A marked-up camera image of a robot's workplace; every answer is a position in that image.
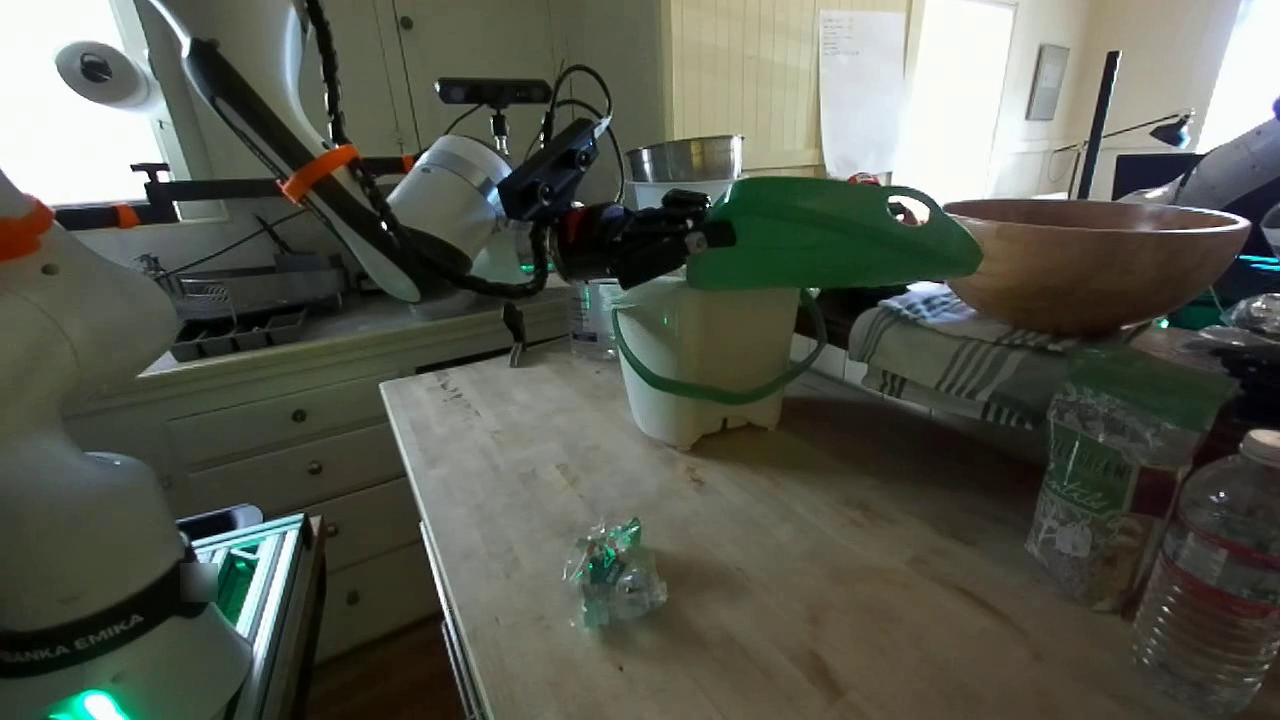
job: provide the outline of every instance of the wooden table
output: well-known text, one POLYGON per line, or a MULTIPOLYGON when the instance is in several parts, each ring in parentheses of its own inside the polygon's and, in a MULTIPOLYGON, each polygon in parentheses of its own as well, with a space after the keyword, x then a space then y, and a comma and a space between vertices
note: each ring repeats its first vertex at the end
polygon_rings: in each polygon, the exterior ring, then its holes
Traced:
POLYGON ((437 589, 489 714, 1181 714, 1125 625, 1025 556, 1037 469, 830 379, 693 455, 619 368, 542 350, 389 379, 437 589), (642 521, 667 603, 577 626, 601 521, 642 521))

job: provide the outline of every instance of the floor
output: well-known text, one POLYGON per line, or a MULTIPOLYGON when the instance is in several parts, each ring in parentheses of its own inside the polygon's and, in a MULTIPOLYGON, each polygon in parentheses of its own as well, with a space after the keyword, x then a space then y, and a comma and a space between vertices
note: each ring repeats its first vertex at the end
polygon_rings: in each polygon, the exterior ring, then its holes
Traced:
POLYGON ((355 648, 317 667, 302 720, 459 720, 441 625, 355 648))

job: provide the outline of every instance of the plastic water bottle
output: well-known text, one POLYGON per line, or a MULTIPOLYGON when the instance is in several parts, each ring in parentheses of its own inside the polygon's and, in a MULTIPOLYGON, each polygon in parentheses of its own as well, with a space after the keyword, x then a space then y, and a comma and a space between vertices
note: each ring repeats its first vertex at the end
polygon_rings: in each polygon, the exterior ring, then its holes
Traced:
POLYGON ((1280 433, 1193 472, 1151 589, 1135 662, 1181 703, 1236 714, 1280 650, 1280 433))

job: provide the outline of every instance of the kitchen counter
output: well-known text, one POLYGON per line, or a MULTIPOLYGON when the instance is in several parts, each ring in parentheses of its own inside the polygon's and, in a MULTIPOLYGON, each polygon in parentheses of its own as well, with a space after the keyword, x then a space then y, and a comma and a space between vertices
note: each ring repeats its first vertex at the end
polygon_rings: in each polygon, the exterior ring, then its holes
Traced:
POLYGON ((693 455, 630 428, 617 364, 537 350, 381 384, 464 687, 489 714, 1181 714, 1125 625, 1025 556, 1037 463, 848 384, 693 455), (562 566, 642 521, 667 603, 577 626, 562 566))

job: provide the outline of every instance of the wooden bowl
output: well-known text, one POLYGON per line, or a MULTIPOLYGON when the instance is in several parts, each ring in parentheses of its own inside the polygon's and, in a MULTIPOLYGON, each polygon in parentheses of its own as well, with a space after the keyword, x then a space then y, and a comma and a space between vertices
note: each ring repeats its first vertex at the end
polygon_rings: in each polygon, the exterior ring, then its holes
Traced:
POLYGON ((1247 221, 1183 203, 960 201, 983 248, 953 291, 981 314, 1046 337, 1106 337, 1197 298, 1236 259, 1247 221))

